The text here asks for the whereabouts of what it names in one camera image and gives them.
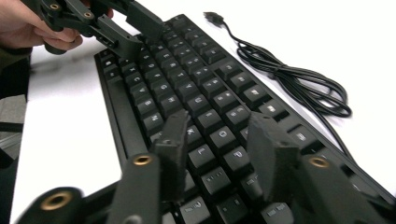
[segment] black cable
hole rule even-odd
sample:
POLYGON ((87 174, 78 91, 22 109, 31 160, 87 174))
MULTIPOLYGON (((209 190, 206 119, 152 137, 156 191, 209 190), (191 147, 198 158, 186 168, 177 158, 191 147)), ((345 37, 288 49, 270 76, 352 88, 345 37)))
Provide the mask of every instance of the black cable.
POLYGON ((282 63, 269 50, 235 37, 224 19, 215 12, 205 12, 206 19, 221 28, 224 26, 230 37, 236 41, 238 56, 253 68, 269 72, 281 88, 300 105, 312 111, 326 126, 347 157, 353 158, 341 137, 324 116, 333 115, 348 118, 352 110, 347 105, 347 91, 337 82, 318 72, 291 67, 282 63), (318 90, 318 86, 327 91, 318 90))

